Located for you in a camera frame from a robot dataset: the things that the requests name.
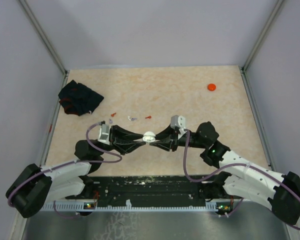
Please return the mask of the white earbud charging case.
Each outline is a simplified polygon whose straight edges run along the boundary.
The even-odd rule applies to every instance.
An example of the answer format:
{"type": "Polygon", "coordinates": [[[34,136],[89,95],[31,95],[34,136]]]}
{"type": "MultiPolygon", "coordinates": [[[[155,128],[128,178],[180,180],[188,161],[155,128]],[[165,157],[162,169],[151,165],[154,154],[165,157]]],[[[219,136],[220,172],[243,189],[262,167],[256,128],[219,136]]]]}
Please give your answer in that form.
{"type": "Polygon", "coordinates": [[[152,131],[147,131],[143,134],[142,141],[150,144],[156,141],[156,134],[152,131]]]}

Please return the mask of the black cloth pouch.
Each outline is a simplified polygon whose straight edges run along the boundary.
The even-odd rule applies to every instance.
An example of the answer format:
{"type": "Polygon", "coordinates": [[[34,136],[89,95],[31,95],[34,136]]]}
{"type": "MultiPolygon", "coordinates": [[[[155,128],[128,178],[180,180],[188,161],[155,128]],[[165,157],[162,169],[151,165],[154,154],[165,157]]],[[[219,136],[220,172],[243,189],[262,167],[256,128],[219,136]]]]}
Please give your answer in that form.
{"type": "Polygon", "coordinates": [[[67,115],[92,114],[104,97],[86,85],[70,81],[58,94],[59,104],[67,115]]]}

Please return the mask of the orange earbud case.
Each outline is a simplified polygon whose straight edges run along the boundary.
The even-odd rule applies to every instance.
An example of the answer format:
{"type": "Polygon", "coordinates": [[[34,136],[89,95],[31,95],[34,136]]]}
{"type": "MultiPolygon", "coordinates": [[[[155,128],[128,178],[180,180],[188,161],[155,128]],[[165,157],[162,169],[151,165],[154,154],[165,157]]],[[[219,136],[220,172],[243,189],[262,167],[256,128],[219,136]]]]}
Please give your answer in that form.
{"type": "Polygon", "coordinates": [[[217,89],[217,86],[214,83],[210,83],[207,85],[207,89],[211,92],[215,91],[217,89]]]}

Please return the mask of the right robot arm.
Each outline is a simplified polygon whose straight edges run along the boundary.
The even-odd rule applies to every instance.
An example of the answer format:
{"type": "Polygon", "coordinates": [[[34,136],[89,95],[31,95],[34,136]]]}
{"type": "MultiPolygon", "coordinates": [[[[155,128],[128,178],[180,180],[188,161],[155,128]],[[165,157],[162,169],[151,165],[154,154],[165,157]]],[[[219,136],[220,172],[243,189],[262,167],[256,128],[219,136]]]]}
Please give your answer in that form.
{"type": "Polygon", "coordinates": [[[200,157],[221,175],[220,181],[213,185],[217,197],[231,195],[258,203],[296,228],[300,218],[300,177],[292,171],[283,174],[248,161],[218,141],[218,137],[208,121],[201,123],[196,132],[167,127],[150,145],[165,151],[175,151],[178,147],[203,149],[200,157]]]}

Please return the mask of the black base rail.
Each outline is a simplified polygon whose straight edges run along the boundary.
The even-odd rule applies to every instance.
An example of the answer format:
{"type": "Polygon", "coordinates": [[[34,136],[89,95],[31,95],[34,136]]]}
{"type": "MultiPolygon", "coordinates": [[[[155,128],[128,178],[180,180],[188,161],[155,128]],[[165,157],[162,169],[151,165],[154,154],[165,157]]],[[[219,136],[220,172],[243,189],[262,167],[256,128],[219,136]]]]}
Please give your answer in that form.
{"type": "Polygon", "coordinates": [[[192,182],[185,176],[95,176],[70,200],[96,201],[99,207],[204,207],[213,200],[234,200],[210,178],[192,182]]]}

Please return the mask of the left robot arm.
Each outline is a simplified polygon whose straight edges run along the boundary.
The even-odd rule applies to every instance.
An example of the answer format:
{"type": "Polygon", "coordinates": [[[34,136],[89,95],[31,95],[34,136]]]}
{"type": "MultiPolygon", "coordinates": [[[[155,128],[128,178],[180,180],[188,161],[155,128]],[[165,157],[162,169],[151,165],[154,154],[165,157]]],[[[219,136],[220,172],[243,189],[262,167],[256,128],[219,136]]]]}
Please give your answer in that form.
{"type": "Polygon", "coordinates": [[[109,126],[101,122],[99,136],[90,139],[90,126],[85,139],[75,145],[75,158],[54,166],[28,165],[7,190],[5,196],[10,207],[15,208],[23,218],[37,214],[45,204],[61,199],[88,199],[93,197],[89,208],[97,205],[98,195],[89,174],[107,163],[104,154],[123,156],[146,145],[146,136],[125,130],[118,125],[109,126]]]}

